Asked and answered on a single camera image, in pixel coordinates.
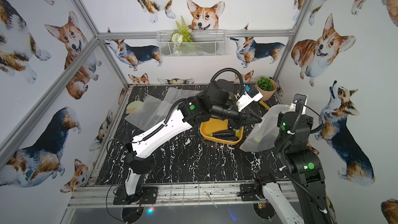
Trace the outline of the frosted zip-top bag front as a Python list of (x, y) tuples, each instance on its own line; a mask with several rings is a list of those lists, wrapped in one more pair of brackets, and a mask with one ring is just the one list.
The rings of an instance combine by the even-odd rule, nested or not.
[(262, 117), (262, 122), (255, 124), (245, 141), (240, 145), (244, 152), (260, 152), (273, 148), (279, 134), (279, 114), (290, 110), (290, 105), (275, 105)]

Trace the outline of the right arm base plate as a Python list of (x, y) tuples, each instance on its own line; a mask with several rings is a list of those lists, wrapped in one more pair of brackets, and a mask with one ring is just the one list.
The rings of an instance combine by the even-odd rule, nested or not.
[(240, 184), (238, 194), (243, 202), (260, 201), (265, 199), (262, 193), (262, 186), (256, 182), (250, 184)]

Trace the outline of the yellow plastic tray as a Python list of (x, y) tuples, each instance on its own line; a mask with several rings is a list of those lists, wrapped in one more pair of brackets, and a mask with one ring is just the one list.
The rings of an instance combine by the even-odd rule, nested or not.
[(225, 141), (223, 139), (217, 139), (217, 138), (208, 136), (209, 134), (211, 134), (213, 132), (228, 130), (228, 127), (229, 127), (228, 124), (229, 123), (227, 120), (210, 119), (208, 122), (203, 122), (201, 124), (200, 133), (203, 136), (203, 138), (208, 141), (213, 141), (213, 142), (228, 144), (228, 145), (236, 145), (243, 138), (243, 134), (244, 134), (243, 127), (241, 127), (239, 130), (234, 130), (236, 132), (236, 136), (239, 138), (239, 141), (237, 141), (237, 142), (229, 142), (229, 141)]

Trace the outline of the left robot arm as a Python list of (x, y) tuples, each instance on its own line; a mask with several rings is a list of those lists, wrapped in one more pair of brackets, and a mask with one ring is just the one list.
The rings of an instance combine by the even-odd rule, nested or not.
[(129, 173), (124, 190), (119, 193), (123, 204), (136, 203), (144, 197), (144, 177), (154, 168), (152, 153), (173, 137), (211, 118), (228, 120), (230, 129), (261, 122), (261, 117), (245, 108), (260, 101), (262, 94), (244, 84), (240, 85), (238, 96), (233, 89), (233, 85), (224, 79), (210, 82), (197, 95), (177, 100), (164, 120), (126, 144), (124, 161)]

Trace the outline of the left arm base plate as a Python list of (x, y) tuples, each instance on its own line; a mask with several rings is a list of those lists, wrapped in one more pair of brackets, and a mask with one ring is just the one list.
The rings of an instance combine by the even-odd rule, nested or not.
[(158, 187), (143, 187), (141, 192), (128, 196), (124, 187), (116, 189), (113, 205), (155, 204)]

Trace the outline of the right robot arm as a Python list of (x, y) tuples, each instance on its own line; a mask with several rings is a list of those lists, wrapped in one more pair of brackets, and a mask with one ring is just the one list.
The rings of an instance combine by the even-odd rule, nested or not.
[(324, 171), (318, 156), (307, 146), (313, 118), (297, 112), (280, 113), (277, 126), (277, 166), (292, 182), (302, 213), (297, 213), (270, 174), (255, 180), (256, 196), (266, 200), (284, 224), (332, 223)]

